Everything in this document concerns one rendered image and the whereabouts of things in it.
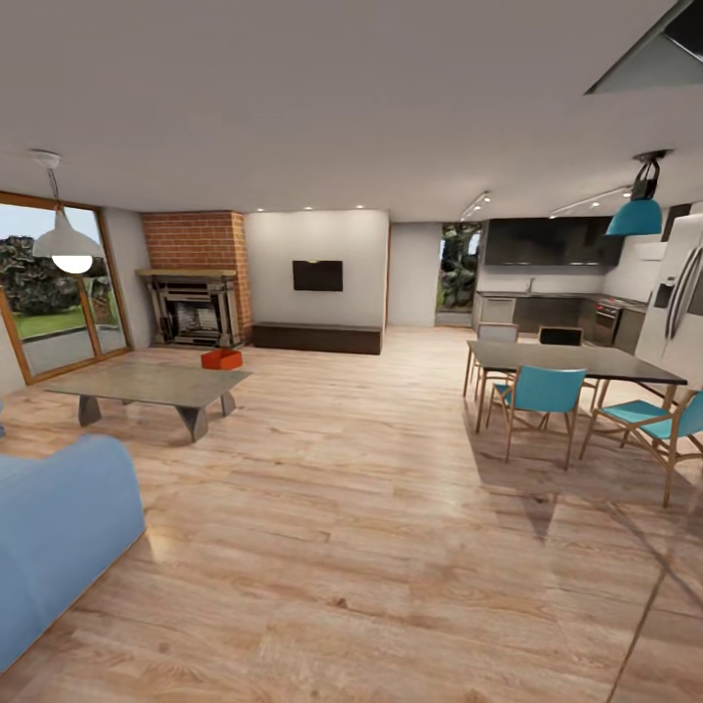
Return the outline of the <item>storage box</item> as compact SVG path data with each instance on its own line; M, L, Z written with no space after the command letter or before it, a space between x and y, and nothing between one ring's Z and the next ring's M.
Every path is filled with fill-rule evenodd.
M219 349L218 351L209 351L208 354L201 356L202 368L210 370L233 370L237 366L243 365L241 350Z

